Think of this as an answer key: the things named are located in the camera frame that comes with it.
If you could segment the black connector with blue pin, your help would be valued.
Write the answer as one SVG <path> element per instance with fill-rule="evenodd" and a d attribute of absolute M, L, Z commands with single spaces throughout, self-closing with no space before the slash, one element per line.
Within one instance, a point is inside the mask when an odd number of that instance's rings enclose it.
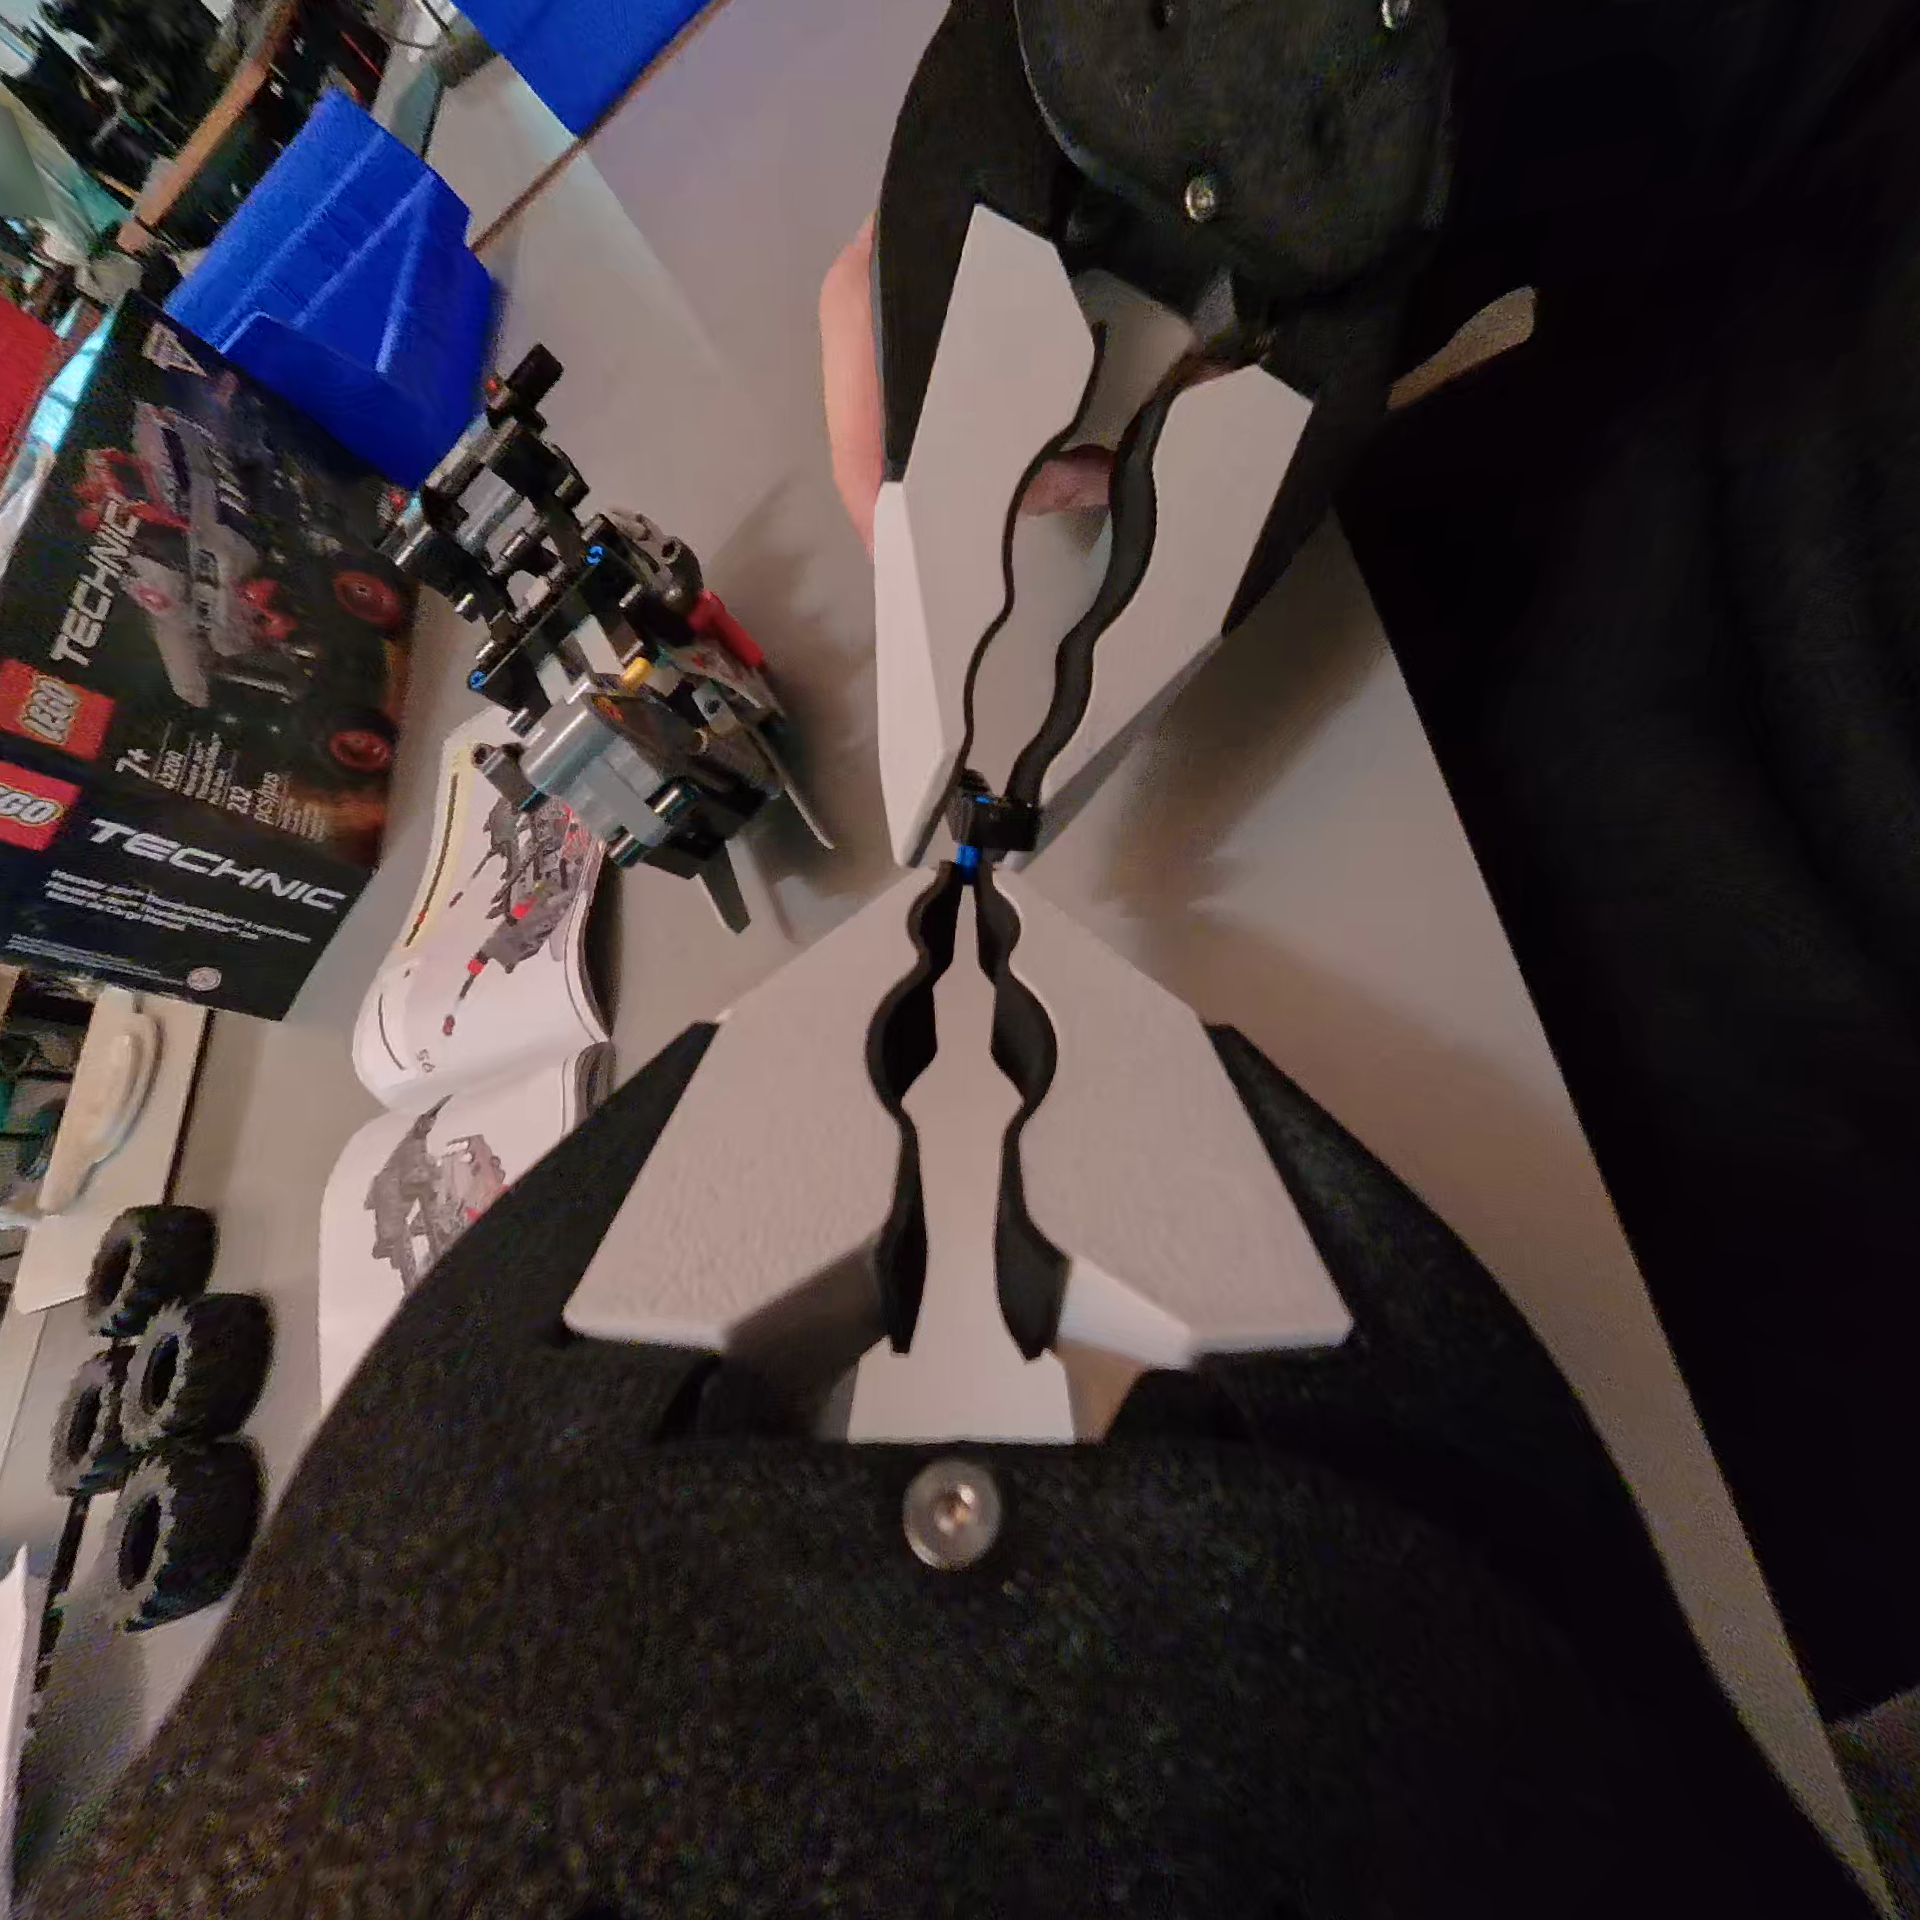
<path fill-rule="evenodd" d="M 1040 847 L 1040 810 L 998 793 L 974 768 L 961 772 L 943 808 L 954 864 L 964 878 L 1027 859 Z"/>

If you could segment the white paper leaflet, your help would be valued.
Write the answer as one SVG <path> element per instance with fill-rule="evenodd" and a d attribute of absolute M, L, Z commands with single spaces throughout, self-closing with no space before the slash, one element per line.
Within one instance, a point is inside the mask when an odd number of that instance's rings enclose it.
<path fill-rule="evenodd" d="M 31 1733 L 31 1714 L 40 1673 L 46 1581 L 32 1571 L 32 1552 L 23 1543 L 3 1568 L 3 1817 L 15 1817 L 20 1756 Z"/>

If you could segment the large blue storage bin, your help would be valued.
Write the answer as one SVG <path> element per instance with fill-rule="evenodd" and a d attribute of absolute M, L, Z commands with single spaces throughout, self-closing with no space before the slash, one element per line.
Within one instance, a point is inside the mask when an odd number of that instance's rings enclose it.
<path fill-rule="evenodd" d="M 574 138 L 588 133 L 706 3 L 453 3 Z"/>

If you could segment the person's right hand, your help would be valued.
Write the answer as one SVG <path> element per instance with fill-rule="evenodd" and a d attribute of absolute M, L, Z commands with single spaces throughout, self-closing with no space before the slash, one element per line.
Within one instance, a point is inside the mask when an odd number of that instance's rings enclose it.
<path fill-rule="evenodd" d="M 830 475 L 867 552 L 876 552 L 876 506 L 884 477 L 873 256 L 876 211 L 869 211 L 852 232 L 820 287 L 820 371 Z"/>

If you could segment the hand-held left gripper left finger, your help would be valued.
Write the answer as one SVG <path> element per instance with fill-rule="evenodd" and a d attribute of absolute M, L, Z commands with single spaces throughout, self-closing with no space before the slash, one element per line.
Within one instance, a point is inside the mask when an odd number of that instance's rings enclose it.
<path fill-rule="evenodd" d="M 873 1349 L 926 1302 L 922 1137 L 964 878 L 904 876 L 741 997 L 706 1042 L 564 1328 L 752 1373 L 820 1437 L 852 1437 Z"/>

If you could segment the small blue storage bin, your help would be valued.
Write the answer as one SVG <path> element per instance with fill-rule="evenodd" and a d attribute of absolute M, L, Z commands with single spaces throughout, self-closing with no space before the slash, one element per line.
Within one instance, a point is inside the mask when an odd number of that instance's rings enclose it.
<path fill-rule="evenodd" d="M 466 221 L 439 170 L 331 87 L 164 310 L 418 490 L 484 407 L 495 279 Z"/>

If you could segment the person's black clothing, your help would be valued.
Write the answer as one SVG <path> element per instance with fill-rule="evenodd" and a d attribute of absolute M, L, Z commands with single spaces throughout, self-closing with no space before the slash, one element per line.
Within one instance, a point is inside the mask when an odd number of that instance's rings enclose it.
<path fill-rule="evenodd" d="M 1823 1716 L 1916 1689 L 1916 3 L 1444 3 L 1339 518 Z"/>

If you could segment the black grey toy truck chassis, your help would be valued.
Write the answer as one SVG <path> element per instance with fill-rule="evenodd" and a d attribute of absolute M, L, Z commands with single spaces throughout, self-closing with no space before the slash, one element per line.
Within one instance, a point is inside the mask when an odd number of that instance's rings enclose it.
<path fill-rule="evenodd" d="M 544 799 L 620 867 L 709 891 L 746 931 L 731 844 L 786 808 L 832 851 L 806 796 L 769 652 L 696 552 L 632 509 L 592 509 L 544 401 L 563 361 L 534 347 L 484 380 L 484 407 L 395 503 L 384 554 L 477 628 L 466 685 L 504 713 L 482 773 L 520 814 Z"/>

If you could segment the black toy set box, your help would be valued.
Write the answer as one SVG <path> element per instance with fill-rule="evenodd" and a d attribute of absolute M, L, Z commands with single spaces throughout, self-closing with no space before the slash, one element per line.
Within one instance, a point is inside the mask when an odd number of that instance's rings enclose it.
<path fill-rule="evenodd" d="M 284 1018 L 385 837 L 388 485 L 153 301 L 3 479 L 3 961 Z"/>

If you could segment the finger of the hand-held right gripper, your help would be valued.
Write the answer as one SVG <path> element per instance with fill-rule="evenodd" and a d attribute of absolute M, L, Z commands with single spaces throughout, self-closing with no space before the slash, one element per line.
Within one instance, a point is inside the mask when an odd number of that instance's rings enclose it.
<path fill-rule="evenodd" d="M 904 475 L 876 503 L 879 776 L 926 864 L 974 751 L 977 664 L 1006 624 L 1023 495 L 1082 426 L 1100 342 L 1058 247 L 977 207 Z"/>
<path fill-rule="evenodd" d="M 1028 739 L 1035 849 L 1220 650 L 1310 411 L 1249 328 L 1200 337 L 1143 398 L 1114 460 L 1107 568 Z"/>

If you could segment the white board stand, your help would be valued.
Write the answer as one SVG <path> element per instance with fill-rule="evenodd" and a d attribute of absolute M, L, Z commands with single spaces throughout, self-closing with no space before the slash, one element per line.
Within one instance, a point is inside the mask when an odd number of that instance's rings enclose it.
<path fill-rule="evenodd" d="M 31 1195 L 3 1202 L 3 1228 L 23 1235 L 16 1308 L 81 1298 L 107 1226 L 169 1199 L 207 1021 L 196 1001 L 98 994 L 46 1174 Z"/>

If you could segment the open instruction booklet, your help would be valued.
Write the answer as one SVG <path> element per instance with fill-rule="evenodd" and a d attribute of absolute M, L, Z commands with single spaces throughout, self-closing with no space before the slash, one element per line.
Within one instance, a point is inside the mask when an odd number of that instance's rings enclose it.
<path fill-rule="evenodd" d="M 605 1096 L 610 1027 L 588 973 L 601 844 L 563 799 L 484 773 L 506 723 L 452 730 L 402 935 L 352 1027 L 380 1117 L 322 1213 L 322 1403 L 430 1268 Z"/>

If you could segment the red storage bin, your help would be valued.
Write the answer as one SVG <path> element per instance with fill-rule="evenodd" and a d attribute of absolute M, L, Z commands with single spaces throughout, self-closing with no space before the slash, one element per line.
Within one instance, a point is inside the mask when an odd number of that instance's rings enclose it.
<path fill-rule="evenodd" d="M 15 463 L 27 421 L 59 371 L 57 330 L 3 297 L 3 466 Z"/>

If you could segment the grey desk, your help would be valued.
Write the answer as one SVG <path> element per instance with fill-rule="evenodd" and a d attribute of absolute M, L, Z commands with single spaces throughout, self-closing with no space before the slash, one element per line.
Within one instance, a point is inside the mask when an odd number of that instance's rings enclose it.
<path fill-rule="evenodd" d="M 873 575 L 830 479 L 820 281 L 863 224 L 940 3 L 718 3 L 491 247 L 499 347 L 564 367 L 553 426 L 595 485 L 682 537 L 769 648 L 838 851 L 769 823 L 756 925 L 629 876 L 601 898 L 618 1079 L 892 878 Z M 323 1417 L 323 1185 L 374 1101 L 351 1027 L 434 839 L 475 709 L 422 608 L 380 872 L 289 1021 L 216 1016 L 180 1195 L 216 1283 L 278 1305 L 252 1431 L 278 1496 Z M 1799 1801 L 1893 1913 L 1356 559 L 1327 527 L 1040 864 L 1048 901 L 1237 1024 L 1439 1213 L 1601 1417 L 1680 1596 Z"/>

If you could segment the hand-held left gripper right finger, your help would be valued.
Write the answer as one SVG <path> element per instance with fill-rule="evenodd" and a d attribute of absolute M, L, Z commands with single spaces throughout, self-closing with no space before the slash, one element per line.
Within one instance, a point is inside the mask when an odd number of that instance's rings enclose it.
<path fill-rule="evenodd" d="M 1149 1373 L 1336 1349 L 1356 1328 L 1222 1048 L 1190 1001 L 1048 904 L 977 882 L 1000 1149 L 998 1292 L 1023 1358 L 1103 1437 Z"/>

